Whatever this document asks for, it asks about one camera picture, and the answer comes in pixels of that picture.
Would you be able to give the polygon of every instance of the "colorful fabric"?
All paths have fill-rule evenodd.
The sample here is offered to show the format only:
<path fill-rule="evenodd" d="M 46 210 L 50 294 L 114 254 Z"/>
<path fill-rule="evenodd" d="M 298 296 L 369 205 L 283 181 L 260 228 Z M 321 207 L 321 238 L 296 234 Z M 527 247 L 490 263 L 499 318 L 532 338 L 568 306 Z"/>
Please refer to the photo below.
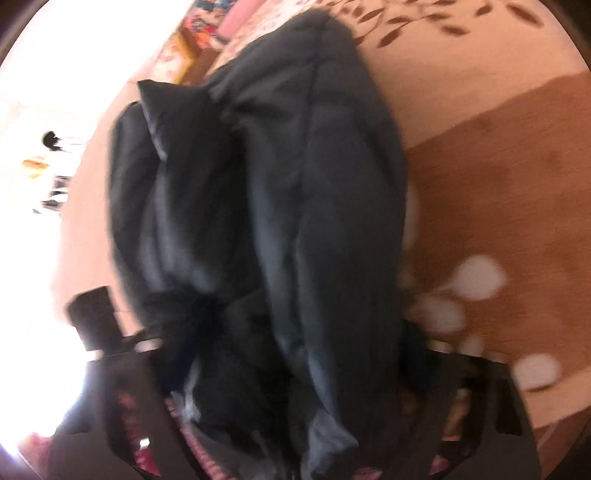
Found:
<path fill-rule="evenodd" d="M 236 0 L 197 0 L 183 21 L 199 48 L 209 48 L 215 39 L 217 28 Z"/>

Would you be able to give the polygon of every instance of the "black puffer jacket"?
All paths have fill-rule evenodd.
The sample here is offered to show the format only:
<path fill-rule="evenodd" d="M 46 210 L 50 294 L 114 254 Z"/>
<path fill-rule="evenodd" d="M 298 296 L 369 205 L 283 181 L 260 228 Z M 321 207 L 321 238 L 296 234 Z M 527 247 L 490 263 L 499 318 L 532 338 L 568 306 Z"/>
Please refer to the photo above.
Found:
<path fill-rule="evenodd" d="M 139 89 L 113 133 L 114 257 L 164 388 L 238 478 L 380 467 L 405 158 L 348 30 L 306 12 L 203 86 Z"/>

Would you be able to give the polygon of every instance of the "white spot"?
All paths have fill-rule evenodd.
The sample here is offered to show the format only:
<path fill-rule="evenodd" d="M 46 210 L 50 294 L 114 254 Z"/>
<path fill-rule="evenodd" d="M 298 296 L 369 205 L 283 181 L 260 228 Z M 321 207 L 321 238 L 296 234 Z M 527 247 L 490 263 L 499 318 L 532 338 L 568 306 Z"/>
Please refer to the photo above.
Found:
<path fill-rule="evenodd" d="M 553 385 L 560 378 L 562 368 L 556 358 L 547 353 L 525 356 L 513 367 L 515 383 L 521 390 Z"/>
<path fill-rule="evenodd" d="M 160 338 L 151 338 L 138 342 L 134 349 L 138 353 L 149 352 L 151 350 L 158 350 L 162 347 L 162 340 Z"/>
<path fill-rule="evenodd" d="M 398 269 L 398 287 L 402 290 L 411 290 L 416 284 L 413 266 L 409 262 L 402 262 Z"/>
<path fill-rule="evenodd" d="M 434 352 L 440 352 L 440 353 L 452 353 L 453 352 L 453 347 L 449 343 L 440 342 L 439 340 L 430 339 L 427 342 L 427 346 L 428 346 L 429 350 L 432 350 Z"/>
<path fill-rule="evenodd" d="M 454 300 L 436 295 L 423 295 L 417 309 L 424 319 L 424 328 L 429 333 L 453 333 L 464 328 L 465 316 L 462 305 Z"/>
<path fill-rule="evenodd" d="M 91 350 L 90 352 L 86 352 L 86 361 L 87 362 L 96 362 L 103 358 L 104 352 L 103 350 Z"/>
<path fill-rule="evenodd" d="M 409 183 L 407 188 L 407 207 L 404 219 L 404 234 L 402 235 L 402 248 L 408 250 L 417 238 L 418 231 L 418 196 L 413 186 Z"/>
<path fill-rule="evenodd" d="M 464 260 L 451 279 L 437 291 L 451 290 L 466 300 L 486 300 L 507 283 L 501 266 L 487 255 L 474 255 Z"/>
<path fill-rule="evenodd" d="M 470 335 L 461 341 L 457 351 L 464 355 L 482 356 L 484 340 L 479 335 Z"/>

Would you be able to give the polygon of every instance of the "leaf pattern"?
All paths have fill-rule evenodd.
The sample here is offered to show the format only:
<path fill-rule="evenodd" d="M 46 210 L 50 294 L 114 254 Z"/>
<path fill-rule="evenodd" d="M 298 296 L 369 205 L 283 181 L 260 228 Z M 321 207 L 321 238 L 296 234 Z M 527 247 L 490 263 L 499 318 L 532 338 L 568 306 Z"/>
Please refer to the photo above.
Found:
<path fill-rule="evenodd" d="M 413 21 L 412 18 L 405 17 L 405 16 L 401 15 L 400 17 L 391 18 L 386 23 L 391 25 L 391 24 L 396 24 L 396 23 L 408 23 L 408 22 L 411 22 L 411 21 Z"/>
<path fill-rule="evenodd" d="M 450 18 L 450 14 L 444 14 L 441 12 L 435 12 L 433 14 L 427 15 L 425 18 L 430 22 L 439 22 L 440 20 L 445 20 L 446 18 Z"/>
<path fill-rule="evenodd" d="M 476 13 L 474 14 L 475 17 L 481 17 L 482 15 L 487 15 L 489 13 L 492 12 L 492 5 L 491 4 L 486 4 L 482 7 L 480 7 L 478 10 L 476 10 Z"/>
<path fill-rule="evenodd" d="M 400 34 L 402 33 L 400 27 L 395 28 L 390 33 L 386 34 L 378 43 L 378 48 L 385 47 L 386 45 L 390 45 L 394 40 L 396 40 Z"/>
<path fill-rule="evenodd" d="M 527 11 L 524 7 L 517 4 L 507 4 L 506 5 L 509 12 L 513 13 L 517 18 L 523 20 L 526 23 L 535 25 L 536 27 L 542 27 L 542 21 L 536 17 L 533 13 Z"/>
<path fill-rule="evenodd" d="M 355 46 L 361 45 L 363 40 L 365 40 L 365 37 L 366 37 L 366 35 L 361 35 L 360 37 L 354 38 L 353 43 L 355 44 Z"/>
<path fill-rule="evenodd" d="M 469 30 L 467 30 L 464 27 L 459 27 L 456 25 L 444 25 L 441 28 L 441 31 L 446 33 L 447 35 L 453 35 L 454 37 L 461 37 L 462 35 L 466 35 L 467 33 L 470 33 Z"/>
<path fill-rule="evenodd" d="M 376 10 L 372 10 L 371 12 L 362 16 L 361 20 L 359 20 L 359 23 L 367 22 L 367 20 L 371 20 L 372 18 L 377 17 L 383 11 L 383 8 L 377 8 Z"/>

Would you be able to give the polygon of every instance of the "clothing pile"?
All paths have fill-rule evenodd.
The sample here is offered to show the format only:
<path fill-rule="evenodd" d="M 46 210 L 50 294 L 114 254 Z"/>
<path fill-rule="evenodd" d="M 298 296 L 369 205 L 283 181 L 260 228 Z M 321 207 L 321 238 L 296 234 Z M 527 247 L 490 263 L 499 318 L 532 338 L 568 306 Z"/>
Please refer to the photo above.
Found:
<path fill-rule="evenodd" d="M 162 388 L 237 479 L 383 468 L 427 354 L 396 287 L 405 158 L 348 29 L 309 11 L 201 86 L 139 89 L 110 216 Z"/>

